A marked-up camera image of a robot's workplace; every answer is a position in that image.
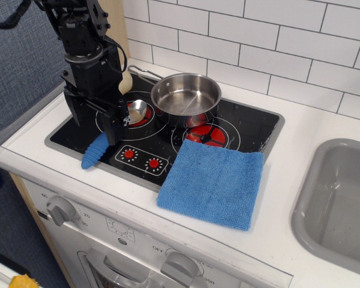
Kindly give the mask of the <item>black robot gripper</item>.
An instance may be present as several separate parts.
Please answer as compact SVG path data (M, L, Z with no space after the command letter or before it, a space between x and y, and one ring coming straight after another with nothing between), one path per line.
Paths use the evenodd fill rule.
M64 96L77 125L101 116L103 131L110 146L121 141L128 132L129 115L124 97L119 91L122 81L118 44L81 44L64 46L64 59L70 70L62 73Z

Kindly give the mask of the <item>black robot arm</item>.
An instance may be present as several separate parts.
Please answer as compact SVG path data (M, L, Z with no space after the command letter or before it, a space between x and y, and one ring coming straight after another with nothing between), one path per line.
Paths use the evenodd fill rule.
M98 1L37 1L64 46L70 69L64 95L79 126L92 113L101 116L108 143L115 145L128 131L127 101L119 90L127 56L119 43L106 35L111 25Z

